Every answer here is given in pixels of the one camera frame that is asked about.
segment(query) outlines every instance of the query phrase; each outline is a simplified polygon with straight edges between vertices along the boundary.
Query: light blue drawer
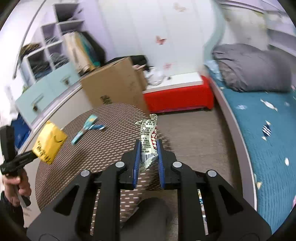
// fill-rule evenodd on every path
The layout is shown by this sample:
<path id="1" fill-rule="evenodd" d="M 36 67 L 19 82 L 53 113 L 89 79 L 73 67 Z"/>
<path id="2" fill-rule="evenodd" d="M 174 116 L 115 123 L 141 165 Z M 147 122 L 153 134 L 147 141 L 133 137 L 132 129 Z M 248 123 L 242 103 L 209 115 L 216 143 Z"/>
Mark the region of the light blue drawer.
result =
<path id="1" fill-rule="evenodd" d="M 59 67 L 47 75 L 47 77 L 48 84 L 56 97 L 80 79 L 72 63 L 67 63 Z"/>
<path id="2" fill-rule="evenodd" d="M 15 102 L 27 123 L 32 123 L 36 117 L 55 99 L 48 76 L 27 89 Z"/>

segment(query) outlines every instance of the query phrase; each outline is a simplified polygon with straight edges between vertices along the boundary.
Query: bed frame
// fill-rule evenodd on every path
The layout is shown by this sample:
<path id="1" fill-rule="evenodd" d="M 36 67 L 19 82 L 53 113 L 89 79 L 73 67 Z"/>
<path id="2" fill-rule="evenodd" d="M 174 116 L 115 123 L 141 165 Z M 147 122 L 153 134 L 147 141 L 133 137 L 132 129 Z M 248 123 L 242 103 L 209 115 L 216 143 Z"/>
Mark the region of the bed frame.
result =
<path id="1" fill-rule="evenodd" d="M 223 17 L 222 11 L 220 9 L 219 4 L 212 0 L 212 7 L 215 12 L 215 30 L 210 37 L 210 39 L 206 42 L 204 46 L 204 60 L 211 60 L 212 59 L 212 51 L 216 45 L 219 44 L 221 41 L 224 31 L 225 31 L 225 19 Z M 257 196 L 256 196 L 256 189 L 255 189 L 255 180 L 254 180 L 254 173 L 249 157 L 249 153 L 244 142 L 244 138 L 240 131 L 239 125 L 237 120 L 226 100 L 224 97 L 223 92 L 216 84 L 214 80 L 210 77 L 210 86 L 214 92 L 214 95 L 222 109 L 223 115 L 226 119 L 227 125 L 229 127 L 234 147 L 237 153 L 237 159 L 239 162 L 239 169 L 242 178 L 242 191 L 244 199 L 255 209 L 257 210 Z"/>
<path id="2" fill-rule="evenodd" d="M 244 142 L 244 138 L 242 137 L 239 125 L 237 124 L 237 120 L 227 100 L 225 99 L 223 92 L 214 80 L 212 80 L 211 78 L 209 79 L 210 86 L 226 119 L 234 143 L 235 151 L 237 153 L 237 159 L 239 161 L 239 169 L 242 178 L 243 197 L 255 210 L 257 210 L 257 196 L 255 189 L 254 173 L 249 153 Z"/>

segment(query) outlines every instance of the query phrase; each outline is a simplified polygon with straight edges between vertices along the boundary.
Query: human hand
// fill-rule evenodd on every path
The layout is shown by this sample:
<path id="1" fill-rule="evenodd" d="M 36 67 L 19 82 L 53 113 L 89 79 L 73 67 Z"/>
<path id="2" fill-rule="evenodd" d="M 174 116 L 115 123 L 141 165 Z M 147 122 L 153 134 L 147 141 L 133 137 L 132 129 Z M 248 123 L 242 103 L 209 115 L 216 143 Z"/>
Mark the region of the human hand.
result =
<path id="1" fill-rule="evenodd" d="M 20 205 L 20 201 L 15 193 L 14 185 L 19 185 L 19 194 L 21 196 L 29 197 L 32 193 L 30 188 L 29 179 L 27 173 L 24 169 L 20 171 L 19 176 L 11 177 L 8 175 L 3 175 L 4 193 L 7 200 L 15 207 Z"/>

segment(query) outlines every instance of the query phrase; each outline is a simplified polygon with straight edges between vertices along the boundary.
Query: cardboard box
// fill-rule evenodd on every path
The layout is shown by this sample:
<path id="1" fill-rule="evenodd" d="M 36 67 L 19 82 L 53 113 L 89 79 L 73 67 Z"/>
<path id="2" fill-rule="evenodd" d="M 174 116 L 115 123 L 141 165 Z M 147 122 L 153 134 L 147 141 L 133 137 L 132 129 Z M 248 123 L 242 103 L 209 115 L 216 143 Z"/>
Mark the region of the cardboard box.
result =
<path id="1" fill-rule="evenodd" d="M 140 81 L 129 57 L 93 71 L 80 82 L 94 108 L 103 104 L 125 103 L 149 114 Z"/>
<path id="2" fill-rule="evenodd" d="M 146 90 L 148 83 L 147 83 L 147 80 L 144 76 L 143 69 L 137 70 L 136 73 L 137 73 L 138 80 L 141 85 L 142 91 Z"/>

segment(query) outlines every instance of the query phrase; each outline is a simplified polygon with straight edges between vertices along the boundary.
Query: barcode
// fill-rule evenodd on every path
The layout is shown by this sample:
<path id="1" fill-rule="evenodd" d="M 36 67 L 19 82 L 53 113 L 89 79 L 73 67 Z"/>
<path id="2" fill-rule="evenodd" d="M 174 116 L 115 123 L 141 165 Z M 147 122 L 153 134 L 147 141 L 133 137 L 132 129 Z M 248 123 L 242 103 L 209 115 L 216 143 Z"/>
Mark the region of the barcode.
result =
<path id="1" fill-rule="evenodd" d="M 152 156 L 152 153 L 145 155 L 145 154 L 141 154 L 141 160 L 142 161 L 146 161 L 148 158 L 150 158 Z"/>

